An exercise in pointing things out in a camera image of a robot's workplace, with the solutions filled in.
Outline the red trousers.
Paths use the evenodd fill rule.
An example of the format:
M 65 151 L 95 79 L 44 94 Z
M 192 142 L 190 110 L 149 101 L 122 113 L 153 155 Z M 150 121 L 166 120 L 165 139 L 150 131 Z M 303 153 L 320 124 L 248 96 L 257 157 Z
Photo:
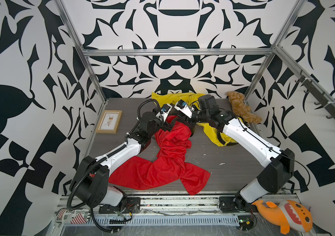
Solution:
M 149 190 L 180 180 L 190 195 L 196 195 L 207 185 L 210 172 L 186 162 L 191 148 L 191 130 L 175 122 L 171 131 L 158 131 L 155 140 L 160 148 L 155 161 L 134 156 L 117 168 L 109 183 L 135 190 Z

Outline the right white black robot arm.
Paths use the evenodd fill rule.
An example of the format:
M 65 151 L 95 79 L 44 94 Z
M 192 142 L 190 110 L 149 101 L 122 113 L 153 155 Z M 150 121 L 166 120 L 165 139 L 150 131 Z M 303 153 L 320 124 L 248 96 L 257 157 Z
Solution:
M 188 122 L 207 123 L 231 137 L 263 166 L 263 171 L 238 192 L 237 198 L 242 203 L 251 204 L 268 193 L 277 193 L 293 177 L 293 152 L 264 140 L 244 125 L 233 111 L 220 108 L 213 96 L 199 97 L 199 108 L 183 100 L 179 100 L 174 107 Z

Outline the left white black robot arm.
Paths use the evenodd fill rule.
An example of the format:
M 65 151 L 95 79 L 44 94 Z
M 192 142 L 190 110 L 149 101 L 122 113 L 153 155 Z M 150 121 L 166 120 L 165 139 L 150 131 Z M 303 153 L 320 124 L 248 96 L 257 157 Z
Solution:
M 124 142 L 106 154 L 85 157 L 80 163 L 70 185 L 67 209 L 82 206 L 95 208 L 100 204 L 118 206 L 125 194 L 110 187 L 109 177 L 130 158 L 141 153 L 151 142 L 152 136 L 161 129 L 170 131 L 172 124 L 166 122 L 169 111 L 146 112 L 125 136 Z

